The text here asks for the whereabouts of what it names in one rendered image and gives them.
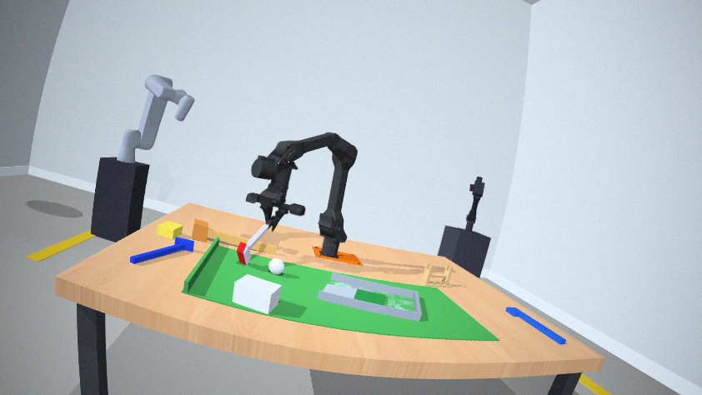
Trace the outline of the yellow block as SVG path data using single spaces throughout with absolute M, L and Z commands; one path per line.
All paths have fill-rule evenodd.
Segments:
M 162 222 L 158 225 L 157 235 L 174 239 L 182 234 L 183 225 L 177 224 L 175 222 Z

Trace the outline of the green putting mat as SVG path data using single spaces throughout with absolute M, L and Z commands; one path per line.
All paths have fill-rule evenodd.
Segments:
M 237 250 L 218 245 L 190 291 L 182 290 L 181 293 L 251 313 L 350 332 L 407 338 L 500 341 L 437 287 L 389 282 L 283 261 L 283 272 L 273 274 L 269 270 L 271 260 L 273 258 L 251 254 L 248 265 L 244 265 L 238 260 Z M 330 282 L 332 273 L 418 292 L 420 320 L 391 317 L 317 299 L 318 292 L 323 291 L 327 284 L 336 285 L 336 282 Z M 233 302 L 234 284 L 247 274 L 281 285 L 278 306 L 269 314 Z

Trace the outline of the white ball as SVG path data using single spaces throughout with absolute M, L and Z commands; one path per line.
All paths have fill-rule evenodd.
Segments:
M 273 274 L 280 274 L 284 270 L 284 263 L 279 259 L 273 259 L 269 263 L 269 270 Z

